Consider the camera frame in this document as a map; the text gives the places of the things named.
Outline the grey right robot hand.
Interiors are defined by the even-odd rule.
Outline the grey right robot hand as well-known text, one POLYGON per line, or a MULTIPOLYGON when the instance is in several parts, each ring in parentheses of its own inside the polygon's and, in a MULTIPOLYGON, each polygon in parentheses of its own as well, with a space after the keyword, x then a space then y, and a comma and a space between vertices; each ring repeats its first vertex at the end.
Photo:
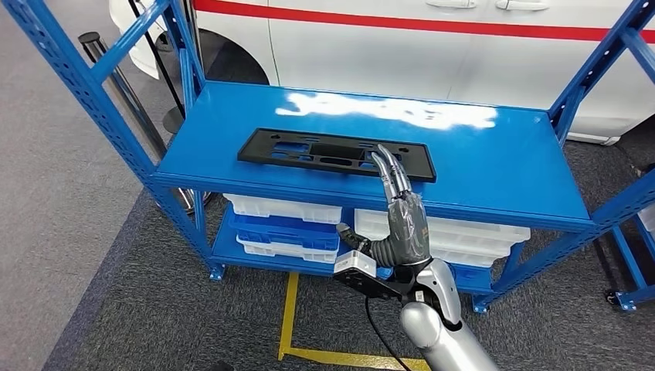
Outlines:
POLYGON ((370 240, 357 234, 348 224, 339 223, 336 230, 341 241, 370 256, 382 267, 429 260, 429 226, 421 197, 413 192, 405 169, 385 146, 378 145, 371 157, 388 202, 389 235, 381 240, 370 240))

